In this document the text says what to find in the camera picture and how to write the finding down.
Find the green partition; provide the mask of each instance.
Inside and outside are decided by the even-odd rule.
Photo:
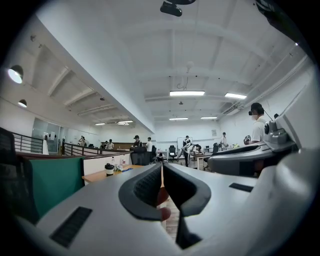
[[[30,160],[33,197],[40,218],[84,186],[82,158]]]

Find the black railing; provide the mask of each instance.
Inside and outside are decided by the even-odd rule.
[[[97,147],[86,147],[70,143],[64,143],[64,154],[66,156],[93,156],[93,155],[104,155],[104,152],[114,152],[122,153],[128,152],[127,150],[118,150],[118,149],[104,149]]]
[[[29,137],[15,132],[12,133],[14,136],[14,148],[16,151],[38,154],[43,153],[43,139]]]

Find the recessed light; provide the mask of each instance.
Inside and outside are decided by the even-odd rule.
[[[22,78],[24,77],[24,71],[21,66],[14,65],[8,70],[9,77],[17,84],[22,83]]]
[[[228,97],[228,98],[237,98],[237,99],[245,99],[247,96],[244,95],[240,95],[240,94],[233,94],[233,93],[227,93],[226,95],[224,95],[224,97]]]
[[[169,118],[169,120],[187,120],[188,117]]]
[[[132,123],[133,121],[132,120],[129,120],[129,121],[120,121],[118,122],[118,124],[122,124],[122,123]]]
[[[27,107],[27,102],[26,102],[25,99],[21,99],[21,100],[18,102],[18,104],[19,104],[21,107],[24,107],[24,108]]]
[[[171,90],[170,96],[203,96],[204,90]]]

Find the whiteboard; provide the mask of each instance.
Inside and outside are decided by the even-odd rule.
[[[184,140],[185,140],[186,137],[179,137],[176,139],[176,144],[177,144],[177,151],[179,152],[179,150],[184,146]]]

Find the ceiling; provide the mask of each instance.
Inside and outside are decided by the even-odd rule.
[[[235,105],[242,106],[304,56],[292,40],[269,25],[253,0],[197,0],[181,6],[182,17],[160,12],[162,0],[97,2],[109,8],[116,36],[156,122],[171,117],[221,117],[237,102],[226,98],[226,93],[247,95]],[[32,41],[32,35],[37,31],[27,29],[16,51],[25,83],[92,123],[130,119],[107,98],[101,101],[90,84],[84,84],[37,37]],[[189,61],[194,66],[187,73]],[[266,79],[269,74],[273,80]],[[169,96],[170,90],[182,85],[205,94]]]

